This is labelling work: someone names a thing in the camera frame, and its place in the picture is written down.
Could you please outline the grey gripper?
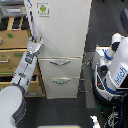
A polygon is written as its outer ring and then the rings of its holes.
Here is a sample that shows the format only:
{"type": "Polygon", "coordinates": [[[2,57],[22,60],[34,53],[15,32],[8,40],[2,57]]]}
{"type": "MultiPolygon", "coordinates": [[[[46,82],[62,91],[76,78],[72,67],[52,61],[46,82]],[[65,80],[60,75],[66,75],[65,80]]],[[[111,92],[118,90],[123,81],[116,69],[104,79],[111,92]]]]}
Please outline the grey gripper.
{"type": "Polygon", "coordinates": [[[37,56],[40,53],[41,47],[44,45],[44,40],[41,37],[38,43],[34,42],[34,37],[31,36],[29,38],[29,42],[27,43],[27,50],[33,54],[34,56],[37,56]]]}

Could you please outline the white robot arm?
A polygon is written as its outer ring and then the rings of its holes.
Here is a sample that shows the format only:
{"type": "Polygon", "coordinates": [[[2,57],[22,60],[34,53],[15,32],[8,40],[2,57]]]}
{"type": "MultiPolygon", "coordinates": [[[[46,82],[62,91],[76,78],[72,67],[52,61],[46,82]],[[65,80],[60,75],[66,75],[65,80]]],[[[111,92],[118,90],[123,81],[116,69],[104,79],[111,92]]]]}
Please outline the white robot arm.
{"type": "Polygon", "coordinates": [[[0,91],[0,128],[17,128],[26,111],[25,93],[33,76],[43,39],[30,37],[11,85],[0,91]]]}

